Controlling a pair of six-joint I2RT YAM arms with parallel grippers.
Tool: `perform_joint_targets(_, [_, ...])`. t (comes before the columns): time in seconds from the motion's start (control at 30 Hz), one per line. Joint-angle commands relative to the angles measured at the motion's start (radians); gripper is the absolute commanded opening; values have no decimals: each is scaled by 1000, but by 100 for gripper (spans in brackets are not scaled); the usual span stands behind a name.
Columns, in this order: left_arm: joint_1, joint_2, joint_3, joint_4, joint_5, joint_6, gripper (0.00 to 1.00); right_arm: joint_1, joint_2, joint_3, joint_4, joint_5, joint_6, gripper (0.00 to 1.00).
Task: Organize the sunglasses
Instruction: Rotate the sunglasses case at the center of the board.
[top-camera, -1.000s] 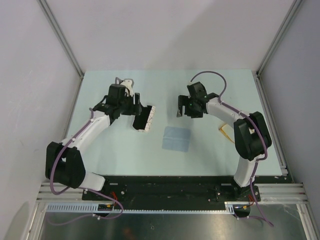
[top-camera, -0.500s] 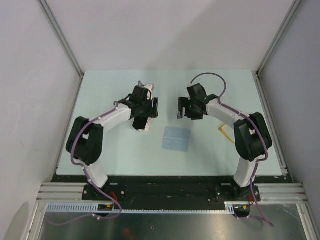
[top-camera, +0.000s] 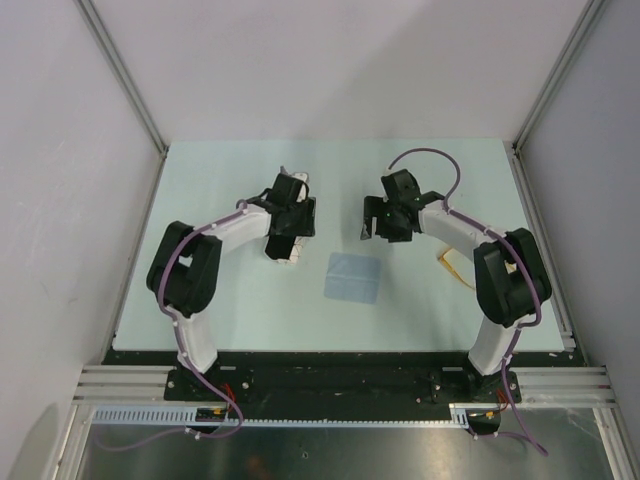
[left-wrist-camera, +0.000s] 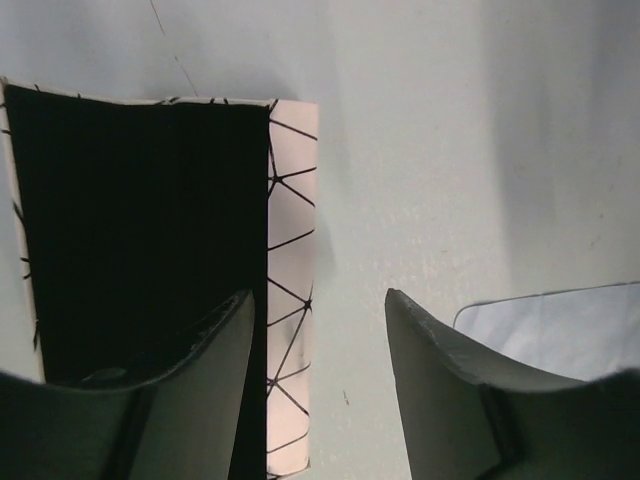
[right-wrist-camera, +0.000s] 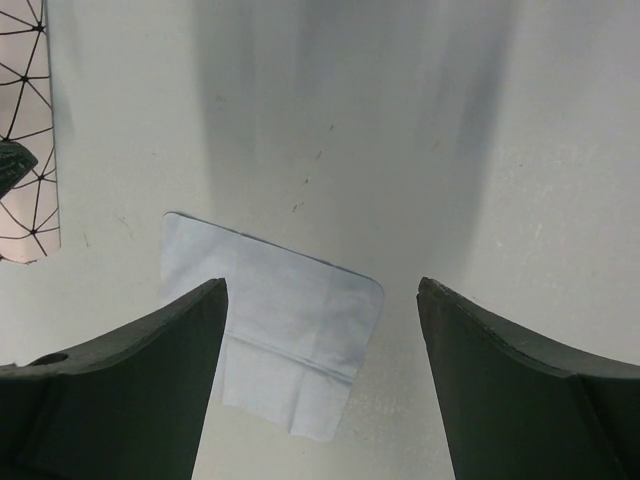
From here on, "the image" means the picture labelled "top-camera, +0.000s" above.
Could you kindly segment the white geometric glasses case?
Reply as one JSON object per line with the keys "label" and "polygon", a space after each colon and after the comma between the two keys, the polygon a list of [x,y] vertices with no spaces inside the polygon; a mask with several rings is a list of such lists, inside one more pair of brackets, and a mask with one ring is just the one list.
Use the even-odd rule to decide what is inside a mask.
{"label": "white geometric glasses case", "polygon": [[306,237],[269,236],[265,245],[266,256],[277,263],[295,265],[307,241]]}

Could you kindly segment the blue cleaning cloth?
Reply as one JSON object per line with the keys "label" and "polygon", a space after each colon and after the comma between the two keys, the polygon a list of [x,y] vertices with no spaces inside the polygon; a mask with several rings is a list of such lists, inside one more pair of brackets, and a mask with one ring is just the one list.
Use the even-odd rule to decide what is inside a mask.
{"label": "blue cleaning cloth", "polygon": [[373,305],[381,280],[381,260],[372,256],[334,252],[328,260],[324,296]]}

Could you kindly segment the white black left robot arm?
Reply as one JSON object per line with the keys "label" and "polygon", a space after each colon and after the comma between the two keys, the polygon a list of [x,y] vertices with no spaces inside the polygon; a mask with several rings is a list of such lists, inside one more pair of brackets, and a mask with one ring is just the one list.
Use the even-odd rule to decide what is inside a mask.
{"label": "white black left robot arm", "polygon": [[269,260],[296,264],[304,240],[315,235],[315,210],[309,175],[282,168],[272,186],[239,200],[230,214],[199,228],[180,221],[167,226],[146,286],[171,319],[178,360],[190,370],[185,385],[197,398],[210,399],[221,387],[211,369],[218,351],[203,312],[214,297],[222,257],[264,239]]}

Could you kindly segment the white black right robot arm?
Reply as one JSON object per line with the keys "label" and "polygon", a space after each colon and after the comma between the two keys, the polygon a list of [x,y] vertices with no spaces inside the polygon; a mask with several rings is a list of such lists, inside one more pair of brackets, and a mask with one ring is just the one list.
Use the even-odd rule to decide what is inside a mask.
{"label": "white black right robot arm", "polygon": [[437,192],[423,193],[406,169],[381,178],[384,195],[363,202],[363,240],[379,236],[390,243],[431,236],[473,264],[475,295],[483,313],[468,352],[471,370],[461,376],[463,393],[484,401],[497,389],[496,372],[508,366],[521,331],[542,321],[542,304],[552,287],[533,234],[486,226],[454,209]]}

